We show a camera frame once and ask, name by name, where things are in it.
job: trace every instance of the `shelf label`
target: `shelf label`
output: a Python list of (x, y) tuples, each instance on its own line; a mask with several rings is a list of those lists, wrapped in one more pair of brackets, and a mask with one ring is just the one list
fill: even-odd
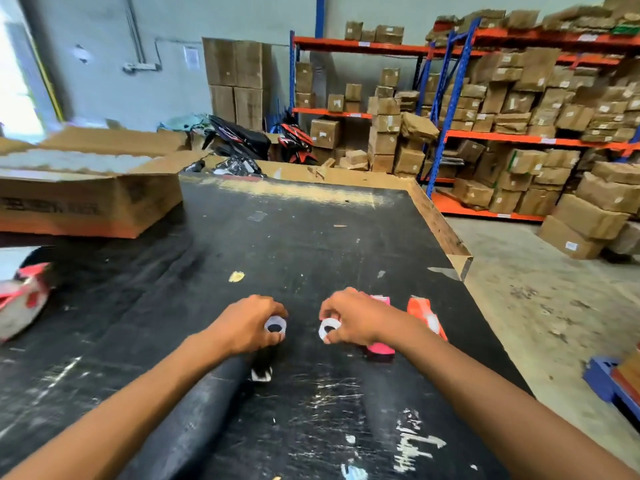
[(598, 39), (598, 34), (582, 34), (578, 37), (580, 42), (595, 42)]

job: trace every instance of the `tape roll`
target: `tape roll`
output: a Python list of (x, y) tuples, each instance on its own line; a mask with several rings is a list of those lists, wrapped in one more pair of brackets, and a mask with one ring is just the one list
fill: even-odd
[(342, 323), (340, 323), (340, 321), (336, 320), (335, 318), (325, 318), (324, 320), (322, 320), (322, 322), (320, 322), (320, 329), (318, 330), (320, 339), (324, 342), (326, 334), (329, 333), (324, 329), (324, 327), (332, 327), (333, 329), (337, 330), (341, 327), (341, 325)]
[[(279, 326), (280, 330), (269, 330), (269, 327), (272, 326), (272, 325)], [(280, 332), (281, 334), (284, 335), (286, 330), (287, 330), (287, 321), (284, 320), (284, 318), (282, 318), (282, 317), (274, 315), (272, 317), (269, 317), (269, 319), (267, 320), (267, 323), (264, 324), (264, 329), (266, 331), (277, 331), (277, 332)]]

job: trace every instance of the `person's left hand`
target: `person's left hand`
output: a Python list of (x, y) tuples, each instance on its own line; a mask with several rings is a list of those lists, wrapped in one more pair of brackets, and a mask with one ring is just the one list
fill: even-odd
[(251, 295), (226, 307), (209, 327), (200, 332), (212, 344), (223, 347), (226, 355), (254, 352), (276, 345), (284, 334), (264, 329), (270, 316), (289, 316), (281, 303), (270, 296)]

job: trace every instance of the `scratched table surface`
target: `scratched table surface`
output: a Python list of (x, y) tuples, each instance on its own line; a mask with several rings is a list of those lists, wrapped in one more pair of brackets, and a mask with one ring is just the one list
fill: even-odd
[[(273, 380), (242, 384), (220, 433), (206, 431), (173, 478), (338, 479), (342, 466), (370, 479), (508, 478), (404, 357), (371, 362), (318, 338), (320, 303), (335, 290), (404, 309), (423, 296), (453, 345), (531, 393), (464, 284), (438, 271), (451, 264), (407, 193), (186, 180), (185, 202), (136, 240), (0, 234), (0, 246), (53, 244), (61, 277), (38, 320), (0, 346), (0, 474), (259, 293), (291, 315)], [(233, 271), (244, 279), (228, 282)], [(191, 400), (194, 419), (162, 438), (165, 450), (188, 450), (203, 415), (220, 413), (210, 395)], [(162, 477), (149, 473), (159, 456), (121, 477)]]

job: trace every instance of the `pallet rack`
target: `pallet rack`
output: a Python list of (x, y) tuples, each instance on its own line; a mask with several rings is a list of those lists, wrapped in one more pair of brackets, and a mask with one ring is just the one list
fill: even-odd
[[(431, 55), (443, 56), (442, 70), (438, 80), (436, 96), (431, 110), (430, 118), (437, 124), (440, 112), (440, 103), (446, 88), (455, 73), (454, 86), (452, 89), (447, 117), (441, 128), (440, 138), (436, 147), (433, 167), (429, 177), (427, 195), (432, 199), (436, 207), (443, 214), (454, 214), (462, 216), (477, 217), (498, 217), (503, 219), (520, 219), (529, 221), (542, 221), (543, 217), (523, 216), (519, 214), (494, 214), (486, 210), (472, 210), (462, 206), (459, 202), (442, 194), (434, 194), (434, 184), (431, 177), (438, 174), (442, 151), (449, 138), (469, 138), (484, 141), (507, 141), (511, 143), (539, 144), (541, 146), (560, 146), (564, 148), (606, 148), (615, 152), (620, 152), (621, 160), (624, 161), (633, 151), (640, 150), (640, 127), (636, 130), (635, 136), (628, 143), (588, 143), (579, 139), (567, 138), (542, 138), (528, 135), (508, 135), (498, 133), (481, 133), (471, 131), (450, 130), (454, 108), (458, 104), (460, 91), (463, 85), (463, 78), (471, 57), (480, 57), (490, 53), (489, 50), (476, 50), (473, 47), (501, 47), (501, 48), (524, 48), (534, 45), (537, 47), (557, 47), (565, 51), (558, 62), (571, 64), (575, 67), (578, 64), (592, 66), (614, 66), (620, 62), (620, 58), (601, 54), (621, 54), (624, 56), (634, 56), (640, 54), (640, 36), (628, 37), (610, 34), (585, 34), (574, 32), (551, 32), (542, 30), (512, 31), (503, 28), (480, 29), (478, 28), (480, 19), (474, 20), (468, 32), (456, 34), (451, 30), (445, 48), (435, 48), (432, 45)], [(449, 70), (449, 62), (456, 59), (453, 69)]]
[[(415, 72), (413, 74), (413, 89), (418, 89), (420, 96), (416, 105), (416, 113), (419, 114), (424, 101), (424, 89), (426, 87), (431, 60), (435, 54), (434, 46), (423, 45), (394, 45), (391, 43), (362, 42), (357, 40), (340, 40), (329, 38), (296, 37), (294, 31), (289, 33), (289, 107), (294, 114), (314, 114), (316, 116), (331, 116), (333, 118), (361, 118), (370, 120), (371, 115), (366, 112), (330, 112), (324, 108), (296, 107), (295, 77), (296, 62), (300, 61), (302, 50), (314, 50), (316, 52), (347, 52), (351, 54), (370, 55), (407, 55), (417, 58)], [(438, 178), (437, 183), (452, 184), (453, 178)]]

